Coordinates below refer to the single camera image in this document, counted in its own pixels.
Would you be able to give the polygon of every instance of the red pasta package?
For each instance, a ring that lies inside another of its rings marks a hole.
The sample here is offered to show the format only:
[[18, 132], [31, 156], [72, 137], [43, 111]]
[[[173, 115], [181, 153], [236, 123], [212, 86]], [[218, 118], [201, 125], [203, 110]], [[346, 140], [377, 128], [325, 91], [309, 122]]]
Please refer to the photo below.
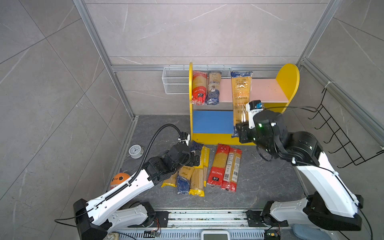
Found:
[[227, 166], [225, 167], [223, 183], [221, 188], [236, 192], [237, 179], [240, 168], [240, 159], [243, 151], [236, 148], [230, 148], [227, 160]]
[[221, 185], [223, 183], [223, 176], [225, 172], [225, 166], [227, 163], [229, 146], [224, 144], [218, 144], [217, 150], [212, 164], [211, 172], [209, 174], [207, 183], [211, 185]]
[[192, 103], [203, 105], [207, 95], [207, 73], [193, 71], [192, 79]]

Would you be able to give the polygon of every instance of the spaghetti package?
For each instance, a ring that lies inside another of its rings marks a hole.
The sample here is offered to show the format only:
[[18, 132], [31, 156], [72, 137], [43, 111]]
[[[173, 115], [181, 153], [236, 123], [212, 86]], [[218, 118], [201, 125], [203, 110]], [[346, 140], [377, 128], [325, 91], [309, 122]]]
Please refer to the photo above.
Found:
[[192, 103], [203, 105], [207, 95], [207, 73], [193, 71], [192, 78]]
[[204, 187], [207, 186], [207, 178], [208, 178], [208, 164], [209, 164], [209, 153], [210, 153], [209, 148], [203, 147], [201, 149], [201, 157], [200, 161], [203, 161], [203, 170], [204, 170]]
[[204, 162], [201, 158], [200, 165], [193, 170], [189, 194], [204, 197]]
[[168, 178], [167, 180], [164, 180], [161, 187], [165, 187], [165, 186], [176, 187], [176, 177], [177, 177], [177, 172], [172, 174], [171, 177]]
[[212, 164], [211, 172], [209, 174], [207, 183], [211, 185], [221, 185], [223, 183], [223, 176], [225, 167], [227, 165], [227, 158], [229, 153], [229, 146], [218, 144], [217, 150]]
[[236, 148], [230, 148], [227, 160], [227, 166], [224, 172], [223, 183], [221, 188], [229, 190], [231, 192], [236, 192], [237, 179], [240, 168], [240, 159], [243, 151]]
[[216, 105], [219, 103], [218, 97], [220, 95], [220, 81], [221, 81], [221, 72], [219, 71], [209, 72], [207, 97], [205, 99], [205, 103], [207, 105]]
[[189, 181], [191, 179], [195, 167], [182, 166], [179, 170], [179, 175], [176, 178], [177, 194], [189, 194]]
[[236, 124], [248, 121], [245, 105], [249, 102], [251, 93], [252, 72], [231, 72], [233, 100], [233, 135], [238, 137]]

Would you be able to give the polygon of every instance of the plush toy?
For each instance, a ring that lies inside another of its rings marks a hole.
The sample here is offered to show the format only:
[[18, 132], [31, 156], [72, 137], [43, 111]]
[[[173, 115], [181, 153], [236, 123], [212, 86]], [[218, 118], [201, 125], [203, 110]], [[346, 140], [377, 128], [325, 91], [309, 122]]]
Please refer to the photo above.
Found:
[[111, 182], [111, 189], [122, 183], [123, 181], [127, 180], [130, 176], [124, 172], [121, 172], [119, 174], [116, 174], [116, 176], [112, 179]]

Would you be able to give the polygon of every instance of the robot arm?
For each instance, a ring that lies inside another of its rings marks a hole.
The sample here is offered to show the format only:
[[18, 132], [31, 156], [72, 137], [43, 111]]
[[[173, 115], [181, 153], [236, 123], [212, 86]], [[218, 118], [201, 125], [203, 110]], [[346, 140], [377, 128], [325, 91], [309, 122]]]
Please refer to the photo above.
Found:
[[[253, 142], [272, 157], [290, 162], [317, 191], [297, 202], [270, 204], [270, 219], [280, 222], [288, 219], [289, 214], [301, 214], [323, 229], [359, 231], [361, 217], [358, 209], [362, 208], [363, 198], [345, 186], [317, 139], [309, 132], [288, 132], [282, 114], [258, 110], [257, 103], [247, 104], [249, 123], [236, 124], [240, 142]], [[287, 210], [292, 203], [295, 204], [293, 209], [301, 212]], [[283, 207], [287, 207], [287, 214], [282, 214]]]
[[143, 191], [170, 178], [181, 166], [200, 164], [201, 153], [190, 152], [187, 145], [190, 136], [187, 133], [180, 135], [187, 136], [187, 139], [180, 138], [180, 142], [173, 145], [169, 151], [152, 157], [147, 162], [143, 158], [142, 167], [136, 172], [137, 174], [114, 189], [88, 202], [80, 199], [73, 204], [76, 226], [82, 240], [101, 240], [107, 233], [121, 227], [131, 225], [147, 227], [152, 224], [155, 211], [147, 202], [129, 209], [119, 210], [119, 208]]
[[[253, 142], [256, 148], [262, 147], [272, 157], [290, 162], [317, 190], [314, 195], [298, 201], [269, 201], [262, 213], [264, 222], [274, 225], [287, 219], [310, 220], [327, 230], [361, 230], [358, 208], [362, 208], [362, 197], [354, 195], [344, 185], [317, 139], [308, 132], [288, 132], [280, 113], [259, 110], [257, 103], [252, 101], [247, 104], [249, 123], [236, 124], [240, 142]], [[160, 130], [154, 135], [149, 148]], [[199, 153], [190, 152], [188, 141], [179, 134], [180, 142], [169, 151], [147, 162], [145, 155], [142, 168], [125, 182], [88, 202], [84, 199], [75, 202], [76, 226], [82, 240], [101, 240], [107, 233], [121, 227], [146, 227], [153, 222], [155, 212], [149, 203], [125, 210], [119, 208], [143, 191], [168, 179], [182, 165], [199, 165]]]

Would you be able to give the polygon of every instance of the wire basket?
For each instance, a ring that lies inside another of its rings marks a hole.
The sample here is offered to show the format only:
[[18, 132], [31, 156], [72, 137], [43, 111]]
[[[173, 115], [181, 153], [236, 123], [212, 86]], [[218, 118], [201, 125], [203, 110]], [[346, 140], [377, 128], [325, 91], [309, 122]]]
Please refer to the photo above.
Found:
[[[231, 78], [231, 68], [207, 66], [194, 66], [193, 70], [210, 72], [220, 71], [221, 78]], [[164, 90], [166, 94], [188, 94], [189, 93], [189, 65], [183, 67], [166, 67], [162, 75]]]

